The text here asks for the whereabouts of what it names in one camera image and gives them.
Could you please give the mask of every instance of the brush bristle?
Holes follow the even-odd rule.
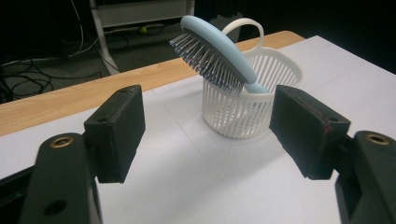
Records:
[[[244,82],[233,73],[211,45],[191,34],[183,34],[171,40],[175,52],[204,79],[227,92],[240,93]]]

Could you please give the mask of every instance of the white plastic basket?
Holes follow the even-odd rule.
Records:
[[[262,26],[247,18],[228,24],[223,33],[236,27],[255,25],[260,41],[255,48],[242,52],[258,76],[258,82],[270,93],[228,93],[204,79],[202,112],[205,121],[216,132],[235,139],[246,139],[263,133],[269,127],[277,84],[298,87],[303,79],[300,67],[276,49],[262,47]]]

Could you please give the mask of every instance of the light wood surface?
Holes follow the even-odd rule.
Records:
[[[304,40],[301,36],[283,31],[266,35],[263,45],[279,49],[301,40]],[[237,43],[237,47],[244,51],[257,43],[255,38]],[[143,91],[148,91],[195,75],[195,71],[177,58],[3,104],[0,105],[0,136],[97,107],[124,87],[140,84]]]

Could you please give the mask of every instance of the light blue brush head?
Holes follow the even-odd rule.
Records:
[[[235,43],[222,31],[194,16],[184,16],[185,34],[170,41],[183,60],[206,80],[225,91],[267,93]]]

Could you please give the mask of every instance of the basket handle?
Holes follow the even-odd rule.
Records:
[[[256,47],[254,48],[261,48],[262,47],[262,42],[264,41],[264,30],[262,29],[262,26],[249,18],[241,18],[235,21],[230,22],[226,27],[224,27],[224,29],[222,30],[222,32],[227,35],[228,33],[230,33],[233,29],[239,27],[239,26],[243,26],[243,25],[254,25],[259,29],[260,32],[260,40],[259,43],[257,43]]]

